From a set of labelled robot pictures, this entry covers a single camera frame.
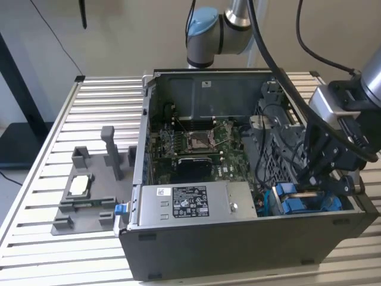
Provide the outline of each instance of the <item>slotted aluminum platform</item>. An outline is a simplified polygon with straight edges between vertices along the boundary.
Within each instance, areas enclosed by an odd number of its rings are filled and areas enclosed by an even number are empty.
[[[307,101],[321,80],[309,73],[289,73],[289,76]],[[73,148],[86,145],[92,154],[105,153],[105,145],[99,138],[103,125],[114,125],[119,150],[126,151],[129,145],[135,145],[141,91],[142,79],[138,77],[87,77],[83,83],[73,86],[0,229],[0,285],[299,286],[381,282],[381,219],[359,238],[341,242],[320,266],[156,283],[133,280],[113,232],[52,236],[51,223],[70,173]],[[381,161],[368,164],[362,177],[368,196],[381,209]]]

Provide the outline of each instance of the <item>cable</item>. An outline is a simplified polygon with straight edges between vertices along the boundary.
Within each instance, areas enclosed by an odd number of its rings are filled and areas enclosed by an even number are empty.
[[[193,18],[193,12],[195,11],[196,0],[192,0],[192,4],[190,5],[188,18],[186,19],[185,24],[185,47],[188,47],[188,33],[189,27],[191,26],[191,19]]]
[[[268,106],[278,106],[278,107],[281,107],[279,104],[276,104],[276,103],[269,103],[269,104],[266,104],[265,107],[262,109],[262,114],[263,114],[264,110],[265,110]],[[267,116],[269,119],[270,119],[270,118],[273,118],[274,120],[277,120],[277,119],[276,119],[275,117],[273,117],[273,116],[268,116],[268,115],[266,115],[266,116]],[[287,141],[285,140],[285,138],[284,138],[283,135],[282,135],[282,130],[280,130],[278,134],[279,134],[279,138],[280,138],[280,140],[282,140],[283,144],[284,144],[287,148],[289,148],[289,149],[292,151],[292,150],[294,149],[294,147],[287,143]]]
[[[4,179],[6,179],[6,180],[8,180],[8,181],[10,181],[10,182],[12,182],[12,183],[15,183],[15,184],[17,184],[17,185],[19,185],[19,186],[22,186],[22,185],[23,185],[23,184],[21,184],[21,183],[15,181],[15,180],[12,180],[12,179],[8,178],[7,176],[5,176],[4,173],[3,173],[2,171],[0,171],[0,175],[2,175],[2,176],[4,177]]]
[[[291,162],[292,162],[292,164],[294,164],[294,159],[295,159],[295,156],[296,156],[296,152],[298,152],[298,149],[299,149],[299,147],[300,147],[302,144],[303,144],[303,141],[299,141],[299,142],[297,143],[297,145],[295,146],[295,149],[294,149],[294,151],[292,152],[292,156],[291,156]]]
[[[264,154],[264,146],[266,143],[266,129],[264,126],[263,114],[261,115],[261,118],[262,118],[262,142],[261,142],[261,149],[260,149],[260,157],[258,158],[257,164],[255,165],[254,175],[255,175],[256,180],[261,185],[261,187],[263,187],[264,189],[270,189],[271,187],[266,185],[266,182],[261,180],[259,175],[258,175],[258,169],[259,169],[260,163],[262,161],[262,157]],[[266,170],[267,170],[267,166],[265,167],[264,180],[266,180]]]
[[[69,59],[71,60],[71,62],[76,66],[76,68],[78,69],[79,73],[81,74],[81,76],[83,76],[83,73],[82,71],[79,69],[79,67],[77,66],[76,62],[72,59],[72,57],[68,54],[68,52],[65,50],[64,46],[62,45],[61,41],[59,40],[59,38],[57,37],[57,35],[54,33],[52,27],[48,24],[48,22],[45,20],[45,18],[43,17],[43,15],[41,14],[40,10],[38,10],[36,4],[33,2],[33,0],[29,0],[30,3],[32,3],[32,5],[35,7],[37,13],[40,15],[41,19],[45,22],[45,24],[47,25],[47,27],[50,29],[50,31],[53,33],[54,37],[56,38],[56,40],[58,41],[59,45],[61,46],[62,50],[65,52],[65,54],[69,57]]]
[[[300,96],[299,92],[296,90],[296,87],[293,86],[292,82],[281,69],[277,66],[270,53],[268,52],[266,45],[264,44],[263,38],[259,31],[257,18],[255,16],[254,4],[252,0],[248,1],[248,10],[249,17],[252,27],[252,32],[254,35],[255,42],[258,45],[258,49],[265,60],[266,64],[269,66],[273,72],[275,78],[278,80],[280,85],[283,87],[285,92],[294,100],[295,104],[303,111],[306,115],[306,118],[309,121],[314,122],[317,126],[320,126],[321,129],[331,135],[333,139],[336,139],[340,144],[344,145],[347,149],[355,153],[359,158],[369,161],[376,162],[378,161],[378,156],[375,153],[368,152],[361,148],[358,148],[353,143],[349,142],[346,138],[341,136],[337,131],[335,131],[331,126],[329,126],[319,115],[315,113],[305,102],[304,99]]]
[[[349,73],[351,76],[355,76],[356,75],[355,69],[351,69],[349,67],[346,67],[346,66],[343,66],[341,64],[335,63],[333,61],[327,60],[326,58],[323,58],[323,57],[319,56],[318,54],[316,54],[315,52],[313,52],[312,50],[310,50],[305,45],[305,43],[303,42],[302,37],[300,35],[300,14],[302,11],[302,5],[303,5],[303,0],[299,0],[298,11],[296,12],[296,37],[298,38],[298,42],[299,42],[300,46],[302,47],[302,49],[307,54],[309,54],[310,56],[315,58],[316,60],[321,61],[322,63],[325,63],[328,66],[336,67],[339,70],[343,70],[343,71]]]

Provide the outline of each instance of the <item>white wall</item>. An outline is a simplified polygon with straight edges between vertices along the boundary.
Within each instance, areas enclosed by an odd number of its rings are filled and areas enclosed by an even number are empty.
[[[264,41],[278,66],[287,71],[318,71],[325,81],[346,79],[302,50],[296,38],[295,17],[299,0],[270,0],[263,28]],[[314,52],[360,69],[381,46],[380,0],[305,0],[301,35]],[[258,57],[257,66],[265,66]]]
[[[4,78],[0,74],[0,129],[7,127],[13,122],[26,122],[26,119],[7,83],[5,83]]]
[[[78,0],[34,2],[85,75],[141,76],[187,65],[184,29],[191,1],[87,0],[86,30]],[[229,2],[199,0],[197,7],[214,6],[222,13]],[[28,0],[0,0],[0,7],[0,31],[43,118],[54,120],[78,71]],[[216,67],[245,64],[246,55],[215,61]],[[7,106],[3,102],[0,112]],[[0,125],[10,121],[0,120]]]
[[[136,76],[186,65],[185,20],[190,0],[87,0],[83,30],[77,0],[34,0],[68,53],[88,76]],[[229,0],[198,0],[220,12]],[[344,77],[297,44],[297,0],[268,0],[264,39],[286,70]],[[45,120],[54,120],[78,74],[28,0],[0,0],[0,31]],[[302,33],[321,55],[361,68],[379,46],[380,0],[306,0]],[[245,67],[246,55],[218,56],[215,67]],[[256,65],[266,66],[261,59]],[[24,121],[0,78],[0,126]]]

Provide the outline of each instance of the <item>power supply label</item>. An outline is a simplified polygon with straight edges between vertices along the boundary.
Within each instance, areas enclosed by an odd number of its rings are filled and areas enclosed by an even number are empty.
[[[209,204],[206,186],[173,187],[173,216],[184,217],[209,216]]]

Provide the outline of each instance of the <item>barcode label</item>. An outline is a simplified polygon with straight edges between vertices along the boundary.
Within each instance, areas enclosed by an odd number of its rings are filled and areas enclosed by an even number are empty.
[[[171,195],[171,188],[157,188],[157,195]]]

